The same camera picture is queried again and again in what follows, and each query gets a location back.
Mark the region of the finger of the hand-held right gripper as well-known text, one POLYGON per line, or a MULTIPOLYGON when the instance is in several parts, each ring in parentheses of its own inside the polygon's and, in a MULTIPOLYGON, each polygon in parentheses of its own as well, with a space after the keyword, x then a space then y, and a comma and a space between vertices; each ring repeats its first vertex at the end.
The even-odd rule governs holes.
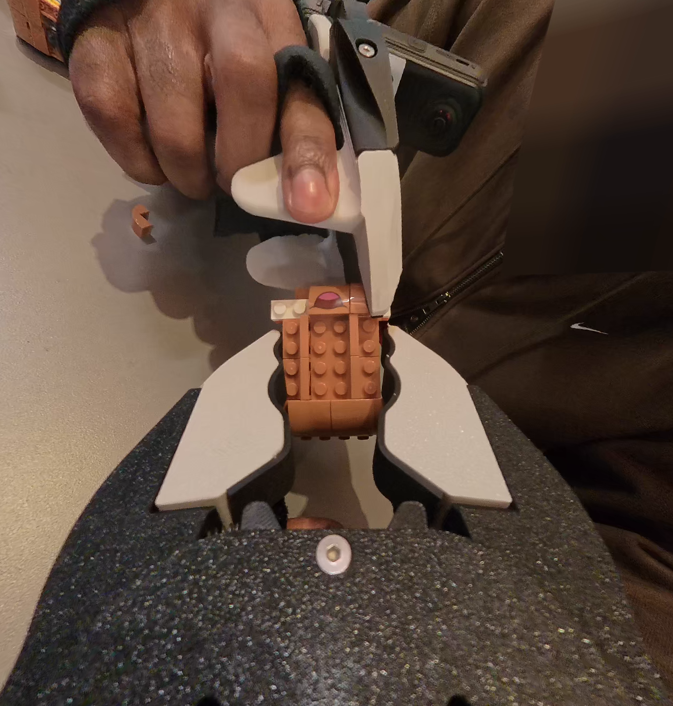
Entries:
POLYGON ((344 202, 354 218, 347 231, 354 235, 368 309, 384 316, 402 274, 399 165, 390 150, 365 150, 346 163, 344 202))

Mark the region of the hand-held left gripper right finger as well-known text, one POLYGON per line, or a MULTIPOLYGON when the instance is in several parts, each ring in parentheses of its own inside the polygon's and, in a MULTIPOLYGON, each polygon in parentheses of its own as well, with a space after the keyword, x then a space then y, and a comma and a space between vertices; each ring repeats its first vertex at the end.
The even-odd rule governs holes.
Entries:
POLYGON ((438 500, 508 508, 508 486, 463 377, 395 326, 383 346, 384 382, 394 381, 377 432, 385 458, 438 500))

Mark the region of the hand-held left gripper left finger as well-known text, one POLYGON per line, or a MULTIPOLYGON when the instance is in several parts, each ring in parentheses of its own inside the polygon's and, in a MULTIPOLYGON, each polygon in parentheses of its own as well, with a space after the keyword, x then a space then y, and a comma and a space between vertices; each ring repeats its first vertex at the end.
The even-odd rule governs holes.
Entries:
POLYGON ((242 486, 279 459, 283 414, 270 400, 278 331, 229 358, 204 382, 156 496, 159 510, 216 507, 224 525, 241 520, 242 486))

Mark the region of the brown lego assembly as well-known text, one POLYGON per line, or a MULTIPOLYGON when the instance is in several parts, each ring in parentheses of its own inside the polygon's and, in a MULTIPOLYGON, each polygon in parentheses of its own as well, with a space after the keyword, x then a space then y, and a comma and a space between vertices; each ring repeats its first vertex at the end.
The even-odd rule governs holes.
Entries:
POLYGON ((309 288, 271 302, 281 324, 291 433, 303 438, 368 438, 382 410, 381 333, 361 284, 350 286, 350 313, 308 315, 309 288))

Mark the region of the brown lego figure body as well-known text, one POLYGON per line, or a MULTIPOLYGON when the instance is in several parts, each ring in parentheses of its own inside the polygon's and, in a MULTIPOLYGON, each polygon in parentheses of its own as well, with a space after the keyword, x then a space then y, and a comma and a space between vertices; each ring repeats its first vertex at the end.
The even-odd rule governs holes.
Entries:
POLYGON ((7 1, 16 36, 46 56, 63 61, 56 22, 59 1, 7 1))

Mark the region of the person's right hand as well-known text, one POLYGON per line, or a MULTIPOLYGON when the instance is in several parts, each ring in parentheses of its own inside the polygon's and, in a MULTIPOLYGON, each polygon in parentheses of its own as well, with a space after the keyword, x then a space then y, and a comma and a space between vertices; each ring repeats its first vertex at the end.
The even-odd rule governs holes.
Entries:
POLYGON ((339 199, 334 129, 303 83, 278 108, 280 49, 304 45, 292 1, 114 1, 81 24, 69 58, 76 101, 134 180, 192 199, 270 156, 277 122, 291 216, 318 223, 339 199))

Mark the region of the person's brown jacket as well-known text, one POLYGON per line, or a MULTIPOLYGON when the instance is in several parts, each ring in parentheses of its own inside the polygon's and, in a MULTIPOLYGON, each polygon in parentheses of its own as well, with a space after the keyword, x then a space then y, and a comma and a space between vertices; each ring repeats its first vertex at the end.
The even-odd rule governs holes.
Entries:
POLYGON ((552 1, 374 1, 482 67, 458 149, 406 148, 393 313, 480 386, 575 489, 673 701, 673 272, 509 278, 502 248, 552 1))

